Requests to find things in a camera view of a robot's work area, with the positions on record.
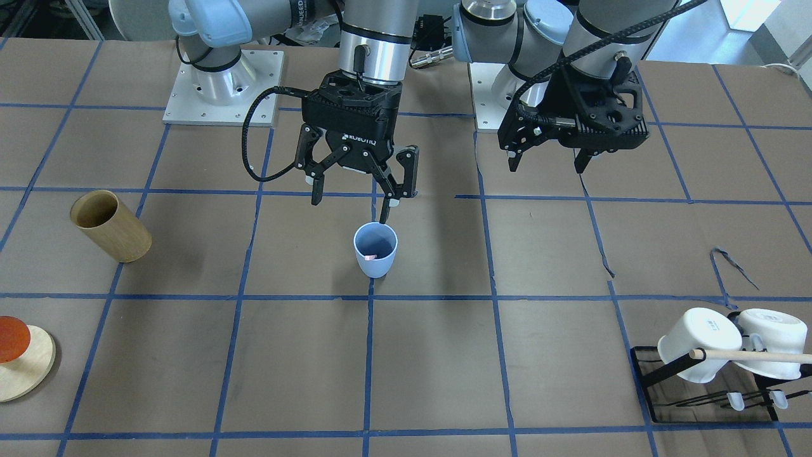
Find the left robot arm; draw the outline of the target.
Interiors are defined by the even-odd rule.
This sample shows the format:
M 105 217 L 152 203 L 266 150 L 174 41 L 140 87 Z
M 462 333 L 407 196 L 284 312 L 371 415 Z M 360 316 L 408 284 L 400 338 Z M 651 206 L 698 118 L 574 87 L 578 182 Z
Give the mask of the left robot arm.
M 603 153 L 640 147 L 650 131 L 642 112 L 640 60 L 670 18 L 699 1 L 462 1 L 450 46 L 415 60 L 420 69 L 447 56 L 503 66 L 495 96 L 505 106 L 497 131 L 508 167 L 548 141 L 576 149 L 583 173 Z

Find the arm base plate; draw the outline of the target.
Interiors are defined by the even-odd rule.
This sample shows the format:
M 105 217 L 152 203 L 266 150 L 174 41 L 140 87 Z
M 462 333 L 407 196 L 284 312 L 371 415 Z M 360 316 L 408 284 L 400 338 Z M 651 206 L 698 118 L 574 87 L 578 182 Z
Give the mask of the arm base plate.
M 469 76 L 476 130 L 495 133 L 524 81 L 507 64 L 499 63 L 469 63 Z
M 162 120 L 166 124 L 240 126 L 252 102 L 280 84 L 281 50 L 244 50 L 231 69 L 203 72 L 181 64 Z

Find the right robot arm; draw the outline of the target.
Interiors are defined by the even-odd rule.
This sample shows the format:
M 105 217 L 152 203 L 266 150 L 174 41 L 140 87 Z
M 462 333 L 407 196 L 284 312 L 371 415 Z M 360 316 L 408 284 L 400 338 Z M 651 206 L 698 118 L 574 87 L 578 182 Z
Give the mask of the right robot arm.
M 287 170 L 304 171 L 312 203 L 323 196 L 325 172 L 339 167 L 369 174 L 383 192 L 379 217 L 417 193 L 419 150 L 394 142 L 408 64 L 416 1 L 171 1 L 168 15 L 175 49 L 191 66 L 205 101 L 250 100 L 242 121 L 242 164 L 257 182 L 282 176 L 257 173 L 247 156 L 247 130 L 256 109 L 273 95 L 301 101 L 303 124 Z M 333 22 L 340 30 L 337 70 L 313 90 L 274 86 L 250 95 L 256 70 L 242 46 L 275 37 L 295 44 L 322 38 Z

